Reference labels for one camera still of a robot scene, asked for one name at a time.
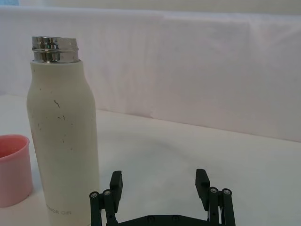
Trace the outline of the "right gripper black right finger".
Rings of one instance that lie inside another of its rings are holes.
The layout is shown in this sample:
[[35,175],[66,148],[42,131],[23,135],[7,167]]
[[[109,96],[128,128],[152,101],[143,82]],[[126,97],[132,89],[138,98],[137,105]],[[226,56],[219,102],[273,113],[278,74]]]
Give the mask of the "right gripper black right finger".
[[235,216],[232,191],[228,188],[218,190],[210,186],[210,180],[204,169],[196,170],[195,186],[207,220],[200,220],[201,226],[234,226]]

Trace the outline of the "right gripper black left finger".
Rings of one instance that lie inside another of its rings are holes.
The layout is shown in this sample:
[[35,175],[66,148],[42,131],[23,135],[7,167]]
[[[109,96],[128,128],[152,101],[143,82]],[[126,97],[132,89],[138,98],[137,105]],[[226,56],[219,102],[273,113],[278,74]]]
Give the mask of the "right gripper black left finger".
[[97,191],[89,195],[91,226],[102,226],[101,210],[105,210],[107,226],[117,226],[115,214],[118,212],[123,188],[122,172],[114,171],[111,176],[110,188],[101,194]]

